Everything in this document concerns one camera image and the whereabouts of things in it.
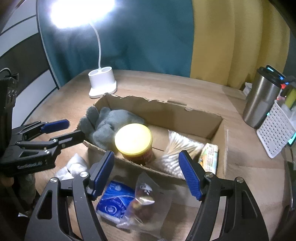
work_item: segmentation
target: black tumbler lid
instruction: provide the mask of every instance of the black tumbler lid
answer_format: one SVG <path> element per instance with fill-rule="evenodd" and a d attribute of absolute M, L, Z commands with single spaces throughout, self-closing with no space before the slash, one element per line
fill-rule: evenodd
<path fill-rule="evenodd" d="M 273 83 L 275 86 L 281 88 L 281 79 L 279 78 L 279 75 L 264 68 L 260 67 L 257 69 L 257 72 L 262 75 L 264 78 L 266 78 L 268 81 Z"/>

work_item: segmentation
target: bright light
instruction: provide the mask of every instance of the bright light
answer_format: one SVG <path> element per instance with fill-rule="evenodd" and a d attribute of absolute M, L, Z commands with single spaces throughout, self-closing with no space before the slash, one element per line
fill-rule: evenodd
<path fill-rule="evenodd" d="M 102 19 L 114 8 L 114 0 L 58 0 L 51 19 L 58 28 L 71 28 Z"/>

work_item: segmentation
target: plastic jar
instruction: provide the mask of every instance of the plastic jar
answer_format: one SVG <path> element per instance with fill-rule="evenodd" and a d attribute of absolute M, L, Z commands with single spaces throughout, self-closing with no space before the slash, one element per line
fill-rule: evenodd
<path fill-rule="evenodd" d="M 141 124 L 122 127 L 115 135 L 115 146 L 125 159 L 137 164 L 145 165 L 153 158 L 151 132 Z"/>

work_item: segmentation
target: white lamp base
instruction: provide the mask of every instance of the white lamp base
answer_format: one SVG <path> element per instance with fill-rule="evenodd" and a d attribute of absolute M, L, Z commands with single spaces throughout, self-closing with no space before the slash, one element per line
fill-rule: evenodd
<path fill-rule="evenodd" d="M 105 93 L 114 94 L 117 91 L 117 82 L 111 67 L 95 69 L 89 72 L 91 90 L 89 97 L 96 99 Z"/>

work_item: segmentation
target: blue tissue pack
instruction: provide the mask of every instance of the blue tissue pack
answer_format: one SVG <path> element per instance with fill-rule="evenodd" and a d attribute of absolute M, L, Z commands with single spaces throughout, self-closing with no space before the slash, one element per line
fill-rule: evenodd
<path fill-rule="evenodd" d="M 96 213 L 118 224 L 129 203 L 135 198 L 135 190 L 111 181 L 96 207 Z"/>

